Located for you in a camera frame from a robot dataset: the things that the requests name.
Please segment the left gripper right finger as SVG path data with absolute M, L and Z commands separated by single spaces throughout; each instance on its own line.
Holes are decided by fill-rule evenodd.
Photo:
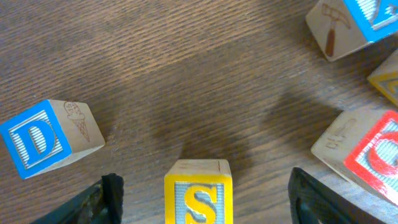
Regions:
M 348 186 L 344 191 L 329 188 L 299 167 L 294 167 L 288 183 L 292 223 L 370 223 L 389 222 L 389 204 Z

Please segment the yellow S block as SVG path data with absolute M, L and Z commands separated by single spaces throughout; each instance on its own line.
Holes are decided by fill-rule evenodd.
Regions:
M 233 224 L 233 178 L 226 159 L 179 159 L 164 177 L 166 224 Z

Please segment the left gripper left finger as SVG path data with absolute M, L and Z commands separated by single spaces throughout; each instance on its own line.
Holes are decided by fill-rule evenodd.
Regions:
M 115 173 L 101 179 L 34 223 L 120 224 L 123 215 L 124 179 Z

